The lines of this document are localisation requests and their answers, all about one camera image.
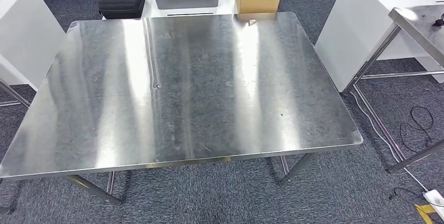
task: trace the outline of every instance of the wire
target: wire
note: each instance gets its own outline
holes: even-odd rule
[[[426,111],[427,114],[430,116],[431,122],[430,122],[430,126],[429,126],[429,127],[424,127],[424,126],[422,126],[422,125],[418,122],[418,120],[415,118],[415,116],[414,116],[414,111],[415,111],[415,110],[418,111],[418,109],[422,109],[422,110]],[[414,126],[412,126],[412,125],[410,125],[410,124],[402,123],[402,124],[399,125],[399,135],[401,136],[401,142],[402,142],[402,144],[403,144],[407,149],[411,150],[412,152],[417,153],[417,152],[418,152],[417,150],[414,150],[414,149],[410,148],[410,147],[405,143],[405,141],[404,141],[404,136],[403,136],[403,133],[402,133],[402,129],[403,129],[402,126],[408,126],[408,127],[413,128],[413,129],[415,129],[415,130],[418,130],[418,131],[422,131],[422,132],[424,132],[424,133],[426,134],[426,136],[427,136],[427,140],[426,140],[425,147],[429,147],[429,146],[431,145],[431,143],[432,143],[432,137],[429,135],[429,133],[427,132],[427,130],[430,130],[430,129],[433,127],[433,125],[434,125],[434,123],[435,123],[435,119],[433,118],[433,116],[432,116],[432,114],[430,113],[430,111],[429,111],[427,108],[422,107],[422,106],[414,106],[414,107],[412,107],[411,110],[410,110],[410,117],[413,119],[413,121],[415,122],[415,124],[417,124],[417,125],[419,126],[419,128],[416,128],[416,127],[414,127]]]
[[[370,118],[370,116],[364,111],[364,109],[362,109],[361,105],[359,105],[358,103],[358,99],[356,98],[355,94],[353,92],[350,92],[353,97],[354,100],[356,101],[356,104],[358,105],[359,109],[362,111],[362,113],[364,113],[367,118],[370,121],[370,124],[372,125],[373,130],[376,132],[376,134],[387,144],[388,148],[390,149],[390,152],[392,153],[392,156],[395,158],[395,160],[399,163],[398,158],[396,157],[395,153],[393,152],[392,146],[379,134],[379,132],[376,130],[372,119]],[[404,171],[406,171],[408,173],[408,175],[410,175],[426,192],[428,192],[429,190],[409,171],[407,170],[407,168],[404,167]]]
[[[400,199],[402,199],[403,201],[405,201],[405,202],[407,202],[407,203],[409,203],[409,204],[411,204],[411,205],[414,205],[414,203],[412,203],[410,200],[407,200],[407,199],[405,199],[404,197],[401,197],[398,193],[396,193],[396,189],[406,190],[406,191],[412,193],[413,195],[415,195],[416,197],[421,198],[419,195],[413,193],[413,192],[410,191],[409,189],[405,189],[405,188],[402,188],[402,187],[395,187],[395,188],[393,189],[394,195],[392,195],[392,196],[389,197],[390,200],[393,199],[393,197],[397,196],[397,197],[399,197]],[[426,215],[427,215],[432,221],[434,221],[434,222],[436,222],[436,223],[438,223],[438,224],[442,224],[442,222],[435,220],[432,216],[430,216],[430,215],[429,215],[428,213],[426,213],[424,210],[422,210],[422,209],[420,209],[420,208],[418,208],[418,207],[415,207],[415,208],[418,209],[419,211],[425,213],[425,214],[426,214]]]
[[[395,187],[395,188],[393,188],[393,192],[394,192],[395,196],[399,196],[399,194],[396,192],[397,189],[401,189],[401,190],[407,191],[407,192],[409,192],[409,193],[415,195],[416,198],[420,198],[420,199],[422,199],[422,200],[425,200],[425,201],[427,201],[427,202],[428,202],[429,204],[431,204],[431,205],[434,205],[434,206],[437,206],[437,207],[444,207],[444,206],[442,206],[442,205],[437,205],[437,204],[435,204],[435,203],[431,203],[431,202],[428,201],[424,196],[420,196],[419,194],[416,194],[415,192],[413,192],[413,191],[411,191],[411,190],[409,190],[409,189],[403,188],[403,187]]]

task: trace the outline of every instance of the black hard case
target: black hard case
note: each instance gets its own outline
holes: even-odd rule
[[[145,0],[100,0],[98,9],[106,19],[140,18]]]

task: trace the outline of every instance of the power strip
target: power strip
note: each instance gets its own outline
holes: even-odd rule
[[[434,189],[426,193],[423,193],[423,195],[429,203],[437,205],[435,206],[430,204],[433,207],[433,209],[436,211],[436,213],[439,215],[439,217],[441,217],[441,219],[444,220],[444,198],[439,194],[439,192]]]

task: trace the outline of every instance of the white cable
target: white cable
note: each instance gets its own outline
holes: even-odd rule
[[[395,153],[393,152],[392,146],[379,134],[379,132],[376,130],[372,119],[370,118],[370,116],[362,109],[362,107],[359,105],[358,103],[358,99],[356,98],[355,94],[353,92],[350,92],[353,97],[354,97],[354,101],[356,101],[356,104],[358,105],[359,109],[362,111],[362,113],[364,113],[364,115],[367,116],[367,118],[370,121],[370,124],[372,125],[373,130],[376,132],[376,134],[387,144],[388,148],[390,149],[390,152],[392,153],[392,156],[395,158],[395,160],[399,163],[398,158],[396,157]],[[404,167],[404,171],[406,171],[426,192],[428,192],[429,190],[415,177],[413,176],[413,174],[407,170],[407,168]]]

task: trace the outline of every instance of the gray carpet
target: gray carpet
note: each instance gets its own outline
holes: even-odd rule
[[[74,20],[101,18],[97,0],[45,1],[64,29]],[[281,0],[279,10],[296,13],[314,43],[334,2]],[[418,70],[422,67],[416,60],[394,60],[378,62],[370,72]],[[399,124],[412,123],[409,111],[415,105],[427,107],[434,116],[435,126],[429,131],[434,141],[444,138],[444,86],[431,77],[362,81],[360,87],[397,141]],[[15,88],[28,99],[35,94],[27,86]],[[7,95],[0,92],[0,101],[5,100]],[[418,194],[421,188],[405,173],[385,172],[394,164],[389,150],[353,98],[343,100],[364,143],[353,150],[321,153],[285,187],[277,185],[283,176],[279,158],[117,172],[114,192],[124,201],[117,207],[60,178],[3,180],[0,206],[11,206],[15,212],[0,217],[1,223],[423,223],[412,203],[424,201],[406,192],[399,192],[404,199],[389,199],[395,187]],[[23,106],[0,108],[0,158],[25,112]],[[423,148],[423,138],[411,131],[406,142]],[[298,158],[290,156],[290,165]],[[443,162],[440,152],[410,170],[429,189],[443,193]],[[107,174],[85,177],[106,187]]]

